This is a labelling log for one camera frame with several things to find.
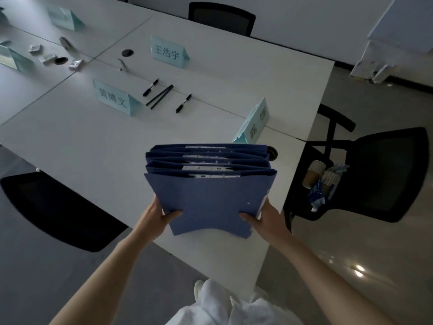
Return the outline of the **white upturned desk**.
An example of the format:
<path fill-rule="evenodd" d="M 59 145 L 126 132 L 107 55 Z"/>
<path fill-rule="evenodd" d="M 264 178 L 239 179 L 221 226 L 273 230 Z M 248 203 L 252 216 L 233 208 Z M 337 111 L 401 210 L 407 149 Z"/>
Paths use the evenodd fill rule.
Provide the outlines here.
<path fill-rule="evenodd" d="M 393 0 L 367 36 L 350 76 L 389 76 L 433 87 L 433 0 Z"/>

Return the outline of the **brown paper cup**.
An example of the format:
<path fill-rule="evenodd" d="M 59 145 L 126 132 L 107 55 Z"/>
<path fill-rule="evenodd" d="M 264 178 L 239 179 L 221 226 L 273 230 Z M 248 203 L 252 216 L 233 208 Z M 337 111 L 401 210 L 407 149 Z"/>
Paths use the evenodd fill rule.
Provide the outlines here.
<path fill-rule="evenodd" d="M 306 189 L 311 189 L 322 177 L 322 174 L 324 173 L 326 168 L 326 163 L 323 163 L 320 160 L 312 161 L 306 171 L 306 175 L 302 180 L 301 185 Z"/>
<path fill-rule="evenodd" d="M 339 183 L 341 176 L 333 170 L 325 170 L 320 182 L 321 191 L 324 196 L 328 196 L 333 187 Z"/>

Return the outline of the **person's right forearm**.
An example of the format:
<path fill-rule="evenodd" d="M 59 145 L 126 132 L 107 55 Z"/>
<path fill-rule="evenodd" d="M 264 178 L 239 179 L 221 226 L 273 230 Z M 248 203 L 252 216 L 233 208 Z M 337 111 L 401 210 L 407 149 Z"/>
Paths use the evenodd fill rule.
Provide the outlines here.
<path fill-rule="evenodd" d="M 270 243 L 294 266 L 332 325 L 398 325 L 289 232 Z"/>

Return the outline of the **person's white clothing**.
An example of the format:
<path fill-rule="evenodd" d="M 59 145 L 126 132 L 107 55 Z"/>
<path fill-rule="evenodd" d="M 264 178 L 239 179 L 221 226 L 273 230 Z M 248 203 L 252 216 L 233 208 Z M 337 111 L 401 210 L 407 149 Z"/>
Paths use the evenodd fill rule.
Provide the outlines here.
<path fill-rule="evenodd" d="M 248 301 L 226 288 L 204 281 L 198 302 L 181 308 L 165 325 L 304 325 L 291 311 L 272 304 L 255 289 Z"/>

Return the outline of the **person's right hand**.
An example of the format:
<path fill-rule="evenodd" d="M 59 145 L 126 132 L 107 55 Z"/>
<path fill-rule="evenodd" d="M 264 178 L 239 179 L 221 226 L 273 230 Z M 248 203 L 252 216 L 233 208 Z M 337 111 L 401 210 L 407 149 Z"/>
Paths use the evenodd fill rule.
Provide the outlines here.
<path fill-rule="evenodd" d="M 259 219 L 262 221 L 262 224 L 260 227 L 253 229 L 270 245 L 277 247 L 284 243 L 291 235 L 286 227 L 284 216 L 272 206 L 268 198 L 264 201 Z"/>

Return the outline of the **plain black pen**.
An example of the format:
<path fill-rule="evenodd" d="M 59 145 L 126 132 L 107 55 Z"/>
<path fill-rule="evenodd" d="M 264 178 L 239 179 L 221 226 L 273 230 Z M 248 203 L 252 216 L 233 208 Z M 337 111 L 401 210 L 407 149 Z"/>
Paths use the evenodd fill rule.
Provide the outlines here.
<path fill-rule="evenodd" d="M 171 92 L 172 89 L 173 86 L 171 85 L 170 87 L 159 93 L 159 95 L 157 95 L 154 99 L 152 99 L 151 101 L 156 101 L 155 103 L 153 103 L 150 109 L 154 109 L 167 96 L 167 94 Z"/>
<path fill-rule="evenodd" d="M 153 103 L 153 106 L 151 107 L 151 109 L 153 109 L 173 89 L 173 87 L 174 85 L 171 84 L 169 87 L 165 88 L 162 92 L 160 92 L 157 96 L 155 96 L 145 105 L 149 106 Z"/>

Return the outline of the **black pen with silver clip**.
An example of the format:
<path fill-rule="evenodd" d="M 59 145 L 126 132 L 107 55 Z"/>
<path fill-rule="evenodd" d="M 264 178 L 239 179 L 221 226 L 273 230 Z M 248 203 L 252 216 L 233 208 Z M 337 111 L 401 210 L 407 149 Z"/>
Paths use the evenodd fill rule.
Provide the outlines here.
<path fill-rule="evenodd" d="M 158 82 L 159 82 L 159 78 L 156 79 L 145 92 L 143 92 L 142 96 L 147 97 L 149 95 L 149 93 L 152 91 L 152 88 L 154 86 L 156 86 L 158 84 Z"/>
<path fill-rule="evenodd" d="M 180 111 L 184 108 L 185 104 L 187 103 L 187 101 L 192 97 L 192 93 L 190 93 L 185 100 L 177 107 L 176 109 L 176 114 L 180 113 Z"/>

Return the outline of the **person's left hand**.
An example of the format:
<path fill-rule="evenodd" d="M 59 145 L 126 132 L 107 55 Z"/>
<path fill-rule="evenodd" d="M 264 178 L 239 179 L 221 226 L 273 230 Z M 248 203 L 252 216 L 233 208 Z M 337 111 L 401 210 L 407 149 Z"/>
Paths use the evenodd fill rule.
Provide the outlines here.
<path fill-rule="evenodd" d="M 135 227 L 139 237 L 146 242 L 151 242 L 158 238 L 168 225 L 162 220 L 164 214 L 166 213 L 163 211 L 160 200 L 154 195 L 151 204 L 143 212 Z"/>

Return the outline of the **blue and white wrapper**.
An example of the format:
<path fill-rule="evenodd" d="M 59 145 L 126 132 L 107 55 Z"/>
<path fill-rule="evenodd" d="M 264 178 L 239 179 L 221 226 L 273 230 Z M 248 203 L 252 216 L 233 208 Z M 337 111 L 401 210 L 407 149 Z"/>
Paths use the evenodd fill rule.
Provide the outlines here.
<path fill-rule="evenodd" d="M 341 176 L 341 178 L 339 180 L 339 183 L 340 183 L 343 175 L 349 170 L 349 168 L 350 168 L 350 165 L 342 164 L 342 165 L 336 165 L 336 166 L 330 167 L 328 169 L 329 170 L 333 170 L 333 171 L 337 172 L 338 174 L 340 174 L 340 176 Z M 313 213 L 317 213 L 318 210 L 323 205 L 327 204 L 331 200 L 332 196 L 334 195 L 334 193 L 335 193 L 335 191 L 336 191 L 336 189 L 337 189 L 337 187 L 339 185 L 339 183 L 336 184 L 333 187 L 333 189 L 330 191 L 329 195 L 328 196 L 324 196 L 322 194 L 322 191 L 321 191 L 321 185 L 320 185 L 321 182 L 320 182 L 320 179 L 310 189 L 310 192 L 309 192 L 309 194 L 307 196 L 308 202 L 311 205 L 311 212 L 313 212 Z"/>

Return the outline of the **teal folded name card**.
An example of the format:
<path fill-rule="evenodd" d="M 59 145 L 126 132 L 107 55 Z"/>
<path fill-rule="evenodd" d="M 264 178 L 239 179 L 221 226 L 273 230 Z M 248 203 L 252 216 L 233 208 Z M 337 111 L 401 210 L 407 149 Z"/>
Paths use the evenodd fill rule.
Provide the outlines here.
<path fill-rule="evenodd" d="M 12 69 L 26 72 L 33 67 L 33 61 L 17 53 L 11 48 L 0 45 L 0 64 Z"/>
<path fill-rule="evenodd" d="M 65 28 L 72 31 L 79 31 L 85 27 L 83 21 L 70 9 L 59 6 L 46 5 L 47 14 L 54 26 Z"/>
<path fill-rule="evenodd" d="M 127 92 L 117 89 L 99 80 L 93 79 L 96 98 L 106 105 L 118 111 L 134 116 L 135 112 L 143 105 L 139 100 Z"/>
<path fill-rule="evenodd" d="M 270 118 L 266 98 L 251 110 L 240 130 L 237 132 L 233 143 L 255 144 L 267 125 Z"/>
<path fill-rule="evenodd" d="M 155 60 L 181 69 L 184 69 L 190 61 L 190 57 L 183 45 L 153 35 L 150 41 L 151 55 Z"/>

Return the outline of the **person's left forearm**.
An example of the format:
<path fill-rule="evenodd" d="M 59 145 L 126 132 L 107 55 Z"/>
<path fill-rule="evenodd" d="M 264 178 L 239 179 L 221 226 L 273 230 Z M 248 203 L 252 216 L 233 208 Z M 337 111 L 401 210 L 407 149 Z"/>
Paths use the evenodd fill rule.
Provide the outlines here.
<path fill-rule="evenodd" d="M 138 231 L 121 240 L 49 325 L 112 325 L 138 256 L 153 240 Z"/>

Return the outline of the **blue file folder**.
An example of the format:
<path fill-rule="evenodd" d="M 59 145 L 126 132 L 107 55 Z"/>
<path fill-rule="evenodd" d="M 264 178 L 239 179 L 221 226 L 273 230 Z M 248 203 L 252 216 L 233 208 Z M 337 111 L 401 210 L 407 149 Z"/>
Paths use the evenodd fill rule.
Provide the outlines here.
<path fill-rule="evenodd" d="M 182 211 L 170 223 L 174 236 L 215 229 L 247 239 L 252 227 L 239 214 L 259 215 L 276 174 L 268 168 L 231 174 L 158 170 L 144 176 L 165 213 Z"/>
<path fill-rule="evenodd" d="M 146 165 L 146 170 L 151 174 L 163 174 L 163 173 L 192 173 L 192 174 L 209 174 L 216 172 L 222 174 L 223 172 L 265 172 L 265 173 L 276 173 L 276 170 L 270 167 L 258 167 L 254 165 L 236 165 L 236 164 L 207 164 L 207 163 L 174 163 L 166 161 L 152 161 Z"/>
<path fill-rule="evenodd" d="M 239 158 L 239 159 L 260 159 L 269 161 L 268 153 L 261 153 L 260 155 L 238 153 L 238 152 L 169 152 L 169 151 L 151 151 L 145 154 L 148 162 L 156 158 L 162 157 L 198 157 L 198 158 Z"/>
<path fill-rule="evenodd" d="M 205 144 L 205 143 L 185 143 L 185 144 L 165 144 L 165 145 L 155 145 L 150 149 L 151 152 L 159 151 L 174 151 L 175 149 L 218 149 L 222 151 L 235 151 L 246 153 L 257 152 L 257 153 L 268 153 L 268 147 L 266 145 L 251 145 L 242 143 L 221 143 L 221 144 Z"/>

